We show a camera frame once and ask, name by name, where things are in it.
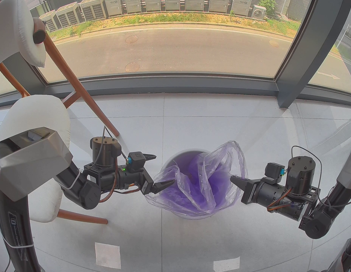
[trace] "translucent plastic bag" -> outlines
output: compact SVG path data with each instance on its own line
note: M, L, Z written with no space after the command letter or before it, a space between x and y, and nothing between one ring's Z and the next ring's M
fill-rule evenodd
M228 141L213 152L200 153L181 168L174 162L162 169L155 182L176 182L145 197L150 204L186 218L203 218L233 205L241 189L230 182L230 177L248 178L245 157L235 141Z

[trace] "manhole cover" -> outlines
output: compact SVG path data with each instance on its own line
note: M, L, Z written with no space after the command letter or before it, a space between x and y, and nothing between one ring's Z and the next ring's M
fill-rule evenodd
M138 37L136 35L129 36L125 41L127 43L134 43L138 40Z
M270 40L269 43L274 47L274 48L278 48L279 44L275 41L275 40Z
M137 62L130 62L125 66L125 71L127 73L132 73L139 69L139 64Z

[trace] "white tile floor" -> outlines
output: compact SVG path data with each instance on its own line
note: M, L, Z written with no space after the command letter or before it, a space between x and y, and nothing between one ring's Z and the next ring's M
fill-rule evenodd
M297 100L289 109L279 109L275 98L242 95L95 99L119 129L125 153L142 151L158 156L146 163L152 176L178 151L211 151L235 140L245 154L249 177L261 178L268 162L287 165L290 147L301 145L323 162L324 196L335 184L351 149L350 107ZM7 110L0 108L0 123ZM70 149L81 167L91 161L90 138L101 135L103 127L84 102L74 103L69 115ZM295 150L295 154L306 153ZM317 165L314 184L319 170ZM109 224L64 219L48 224L31 222L37 257L47 272L114 271L96 265L95 242L120 246L121 270L126 272L211 272L213 261L237 257L237 272L324 270L351 235L351 205L318 240L308 238L295 221L241 202L203 220L179 218L151 206L140 193L114 194L94 210L82 210L63 197L61 208L105 217ZM0 270L7 259L0 235Z

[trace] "white cushion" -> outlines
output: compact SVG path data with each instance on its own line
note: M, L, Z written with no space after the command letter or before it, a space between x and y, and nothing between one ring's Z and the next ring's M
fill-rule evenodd
M0 63L20 52L31 65L44 67L43 43L33 42L34 22L24 0L0 1Z
M33 95L19 99L0 125L0 141L33 128L56 130L69 148L70 120L60 99ZM28 195L29 217L36 222L53 221L62 199L60 185L51 179Z

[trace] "gray window frame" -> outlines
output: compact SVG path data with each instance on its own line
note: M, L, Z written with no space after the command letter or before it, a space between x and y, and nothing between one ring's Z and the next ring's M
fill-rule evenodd
M330 1L311 0L274 80L190 72L126 73L80 80L91 95L227 93L274 96L281 108L288 108L296 98L351 106L351 94L308 84L335 43L351 8L351 0L333 0L333 4ZM19 53L3 63L30 94L64 98L73 91L68 82L46 83L38 68L29 65ZM19 98L18 92L0 95L0 106L11 105Z

